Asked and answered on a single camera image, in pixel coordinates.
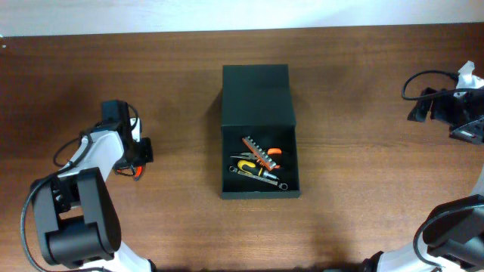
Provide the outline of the red small cutting pliers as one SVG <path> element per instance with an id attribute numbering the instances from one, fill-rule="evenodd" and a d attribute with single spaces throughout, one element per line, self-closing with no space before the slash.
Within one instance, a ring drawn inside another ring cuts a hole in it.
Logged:
<path id="1" fill-rule="evenodd" d="M 119 168 L 114 170 L 115 175 L 132 178 L 139 181 L 144 173 L 144 166 L 130 166 L 128 168 Z"/>

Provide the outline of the chrome ratchet wrench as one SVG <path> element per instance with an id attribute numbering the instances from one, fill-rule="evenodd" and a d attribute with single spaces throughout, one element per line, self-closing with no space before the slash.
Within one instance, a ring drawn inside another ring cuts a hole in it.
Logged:
<path id="1" fill-rule="evenodd" d="M 265 182 L 267 184 L 274 185 L 281 190 L 287 190 L 288 189 L 288 185 L 285 184 L 285 183 L 281 183 L 279 181 L 271 180 L 269 178 L 264 178 L 264 177 L 259 177 L 259 176 L 252 175 L 252 174 L 247 174 L 245 172 L 242 172 L 240 169 L 235 168 L 234 166 L 230 166 L 229 171 L 236 173 L 236 174 L 239 174 L 239 175 L 242 175 L 242 176 L 247 177 L 247 178 L 252 178 L 252 179 L 255 179 L 255 180 L 258 180 L 258 181 Z"/>

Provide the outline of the yellow black stubby screwdriver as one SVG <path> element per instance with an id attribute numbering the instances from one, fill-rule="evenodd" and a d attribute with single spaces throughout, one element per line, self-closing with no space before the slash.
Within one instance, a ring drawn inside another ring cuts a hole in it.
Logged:
<path id="1" fill-rule="evenodd" d="M 269 178 L 272 180 L 278 180 L 276 175 L 271 174 L 268 170 L 263 167 L 257 166 L 254 162 L 249 162 L 246 160 L 239 160 L 237 167 L 242 171 L 250 175 L 255 175 L 263 178 Z"/>

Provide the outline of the orange socket rail with sockets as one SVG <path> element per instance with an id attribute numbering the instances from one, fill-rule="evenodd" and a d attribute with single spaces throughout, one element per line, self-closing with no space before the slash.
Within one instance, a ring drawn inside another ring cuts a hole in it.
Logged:
<path id="1" fill-rule="evenodd" d="M 271 155 L 280 156 L 283 152 L 279 148 L 269 148 L 263 150 L 250 136 L 242 138 L 243 143 L 248 147 L 251 153 L 256 157 L 257 161 L 269 171 L 279 168 L 279 164 L 271 157 Z"/>

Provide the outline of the black gift box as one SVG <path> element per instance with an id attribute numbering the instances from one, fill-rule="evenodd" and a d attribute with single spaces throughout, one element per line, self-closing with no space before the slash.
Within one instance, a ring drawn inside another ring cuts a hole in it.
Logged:
<path id="1" fill-rule="evenodd" d="M 296 115 L 286 64 L 226 65 L 222 68 L 222 198 L 289 199 L 300 196 Z M 269 183 L 243 175 L 245 162 L 265 172 L 243 142 L 249 137 L 276 166 Z"/>

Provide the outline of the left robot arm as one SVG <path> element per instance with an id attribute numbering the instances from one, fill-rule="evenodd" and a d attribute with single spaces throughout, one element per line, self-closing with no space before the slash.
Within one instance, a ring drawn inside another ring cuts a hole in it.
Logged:
<path id="1" fill-rule="evenodd" d="M 20 215 L 20 238 L 30 264 L 26 212 L 33 210 L 44 261 L 68 271 L 155 271 L 122 240 L 121 226 L 106 181 L 111 173 L 138 181 L 153 162 L 150 138 L 141 135 L 137 110 L 125 101 L 101 105 L 101 121 L 79 133 L 73 157 L 34 181 Z"/>

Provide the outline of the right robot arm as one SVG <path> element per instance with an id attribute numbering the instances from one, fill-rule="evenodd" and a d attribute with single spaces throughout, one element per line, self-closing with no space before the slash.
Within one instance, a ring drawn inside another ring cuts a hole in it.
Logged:
<path id="1" fill-rule="evenodd" d="M 412 97 L 407 119 L 434 119 L 449 126 L 450 138 L 483 143 L 483 80 L 467 61 L 456 73 L 445 73 L 452 89 L 424 89 Z M 363 272 L 481 271 L 483 269 L 483 179 L 469 196 L 435 207 L 413 240 L 391 252 L 377 252 L 356 267 Z"/>

